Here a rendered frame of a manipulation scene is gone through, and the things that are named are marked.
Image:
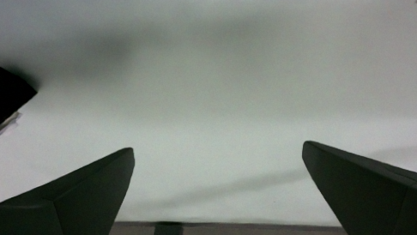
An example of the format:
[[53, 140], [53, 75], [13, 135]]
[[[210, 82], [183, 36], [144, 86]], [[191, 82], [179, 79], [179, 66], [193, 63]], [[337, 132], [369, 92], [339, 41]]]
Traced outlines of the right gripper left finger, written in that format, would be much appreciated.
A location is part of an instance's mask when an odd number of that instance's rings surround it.
[[135, 165], [121, 148], [0, 202], [0, 235], [109, 235]]

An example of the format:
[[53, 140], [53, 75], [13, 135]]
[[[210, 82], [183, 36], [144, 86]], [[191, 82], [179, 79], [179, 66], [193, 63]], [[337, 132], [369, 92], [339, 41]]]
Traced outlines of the dark grey cube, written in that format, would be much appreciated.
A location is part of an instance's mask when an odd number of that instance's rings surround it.
[[184, 235], [182, 226], [155, 226], [154, 235]]

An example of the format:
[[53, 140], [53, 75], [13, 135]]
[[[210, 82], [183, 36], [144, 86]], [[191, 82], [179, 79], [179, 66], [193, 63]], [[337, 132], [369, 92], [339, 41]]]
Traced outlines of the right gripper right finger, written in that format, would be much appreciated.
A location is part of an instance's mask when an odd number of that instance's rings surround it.
[[301, 157], [347, 235], [417, 235], [417, 172], [315, 141]]

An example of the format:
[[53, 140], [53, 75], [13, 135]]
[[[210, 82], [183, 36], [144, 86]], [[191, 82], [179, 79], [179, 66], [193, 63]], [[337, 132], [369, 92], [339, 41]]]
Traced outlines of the wooden platform dolly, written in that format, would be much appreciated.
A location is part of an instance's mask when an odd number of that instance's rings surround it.
[[24, 114], [18, 110], [37, 93], [18, 75], [0, 67], [0, 135], [7, 136], [19, 126], [16, 121]]

